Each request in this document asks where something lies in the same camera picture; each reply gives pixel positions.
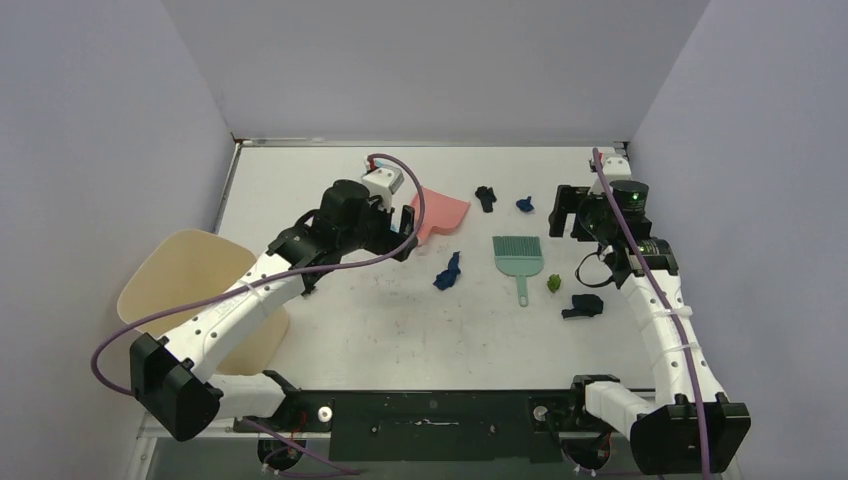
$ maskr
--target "brush handle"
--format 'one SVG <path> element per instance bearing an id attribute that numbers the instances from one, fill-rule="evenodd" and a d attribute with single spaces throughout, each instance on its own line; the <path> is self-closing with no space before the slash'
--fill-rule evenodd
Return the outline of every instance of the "brush handle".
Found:
<path id="1" fill-rule="evenodd" d="M 527 277 L 515 277 L 515 284 L 518 285 L 518 304 L 526 307 L 530 304 L 530 300 L 527 297 Z"/>

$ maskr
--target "gray wall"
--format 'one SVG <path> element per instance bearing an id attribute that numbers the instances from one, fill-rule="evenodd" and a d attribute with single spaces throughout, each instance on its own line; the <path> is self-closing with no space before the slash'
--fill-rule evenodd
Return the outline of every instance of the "gray wall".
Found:
<path id="1" fill-rule="evenodd" d="M 158 1 L 0 2 L 0 478 L 123 478 L 141 409 L 88 357 L 158 242 L 211 225 L 232 145 Z"/>
<path id="2" fill-rule="evenodd" d="M 848 472 L 848 2 L 713 0 L 631 147 L 747 478 Z"/>
<path id="3" fill-rule="evenodd" d="M 627 140 L 708 0 L 163 0 L 236 136 Z"/>

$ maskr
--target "brush bristles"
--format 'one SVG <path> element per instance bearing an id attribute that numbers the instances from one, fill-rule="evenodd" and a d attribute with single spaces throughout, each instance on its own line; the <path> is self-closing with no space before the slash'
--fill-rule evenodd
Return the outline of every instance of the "brush bristles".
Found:
<path id="1" fill-rule="evenodd" d="M 541 257 L 539 237 L 492 237 L 498 257 Z"/>

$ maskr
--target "pink dustpan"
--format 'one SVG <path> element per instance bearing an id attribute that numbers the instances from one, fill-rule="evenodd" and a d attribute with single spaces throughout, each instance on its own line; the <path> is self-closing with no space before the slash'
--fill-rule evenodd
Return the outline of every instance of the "pink dustpan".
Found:
<path id="1" fill-rule="evenodd" d="M 471 206 L 470 202 L 463 202 L 426 188 L 424 189 L 424 203 L 427 209 L 424 212 L 424 223 L 421 225 L 421 230 L 418 231 L 419 247 L 427 243 L 430 233 L 450 235 L 456 231 L 459 224 L 462 223 L 462 219 L 465 218 L 465 212 Z M 417 213 L 419 210 L 418 194 L 415 194 L 409 204 Z"/>

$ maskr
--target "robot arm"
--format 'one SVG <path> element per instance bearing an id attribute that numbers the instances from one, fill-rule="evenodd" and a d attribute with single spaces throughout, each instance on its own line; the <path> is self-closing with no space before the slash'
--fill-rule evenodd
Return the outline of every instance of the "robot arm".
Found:
<path id="1" fill-rule="evenodd" d="M 140 336 L 130 347 L 135 398 L 177 440 L 188 440 L 216 419 L 269 417 L 293 387 L 272 371 L 252 376 L 216 375 L 227 354 L 273 311 L 301 294 L 341 258 L 358 249 L 386 254 L 413 233 L 414 211 L 403 207 L 399 232 L 391 229 L 392 194 L 403 182 L 399 169 L 372 166 L 362 182 L 338 180 L 320 208 L 280 232 L 268 251 L 227 291 L 248 290 L 210 305 L 159 339 Z M 404 261 L 412 239 L 393 258 Z M 311 271 L 254 287 L 250 282 L 292 268 Z"/>
<path id="2" fill-rule="evenodd" d="M 603 261 L 612 272 L 615 286 L 624 294 L 634 313 L 650 358 L 656 388 L 654 403 L 635 395 L 610 375 L 582 375 L 573 388 L 583 393 L 585 412 L 599 418 L 630 441 L 634 460 L 645 474 L 693 473 L 700 471 L 699 435 L 692 378 L 684 354 L 690 349 L 697 382 L 704 399 L 713 471 L 724 471 L 751 420 L 743 403 L 730 403 L 724 388 L 710 370 L 698 346 L 683 301 L 677 261 L 668 242 L 651 236 L 652 223 L 645 217 L 648 187 L 630 179 L 630 167 L 621 157 L 603 161 L 613 198 L 632 232 L 639 253 L 672 305 L 664 308 L 645 276 L 605 198 L 600 181 L 591 188 L 562 185 L 549 217 L 550 236 L 562 236 L 565 220 L 575 216 L 571 236 L 582 242 L 597 242 Z M 670 318 L 676 314 L 686 333 L 683 344 Z"/>

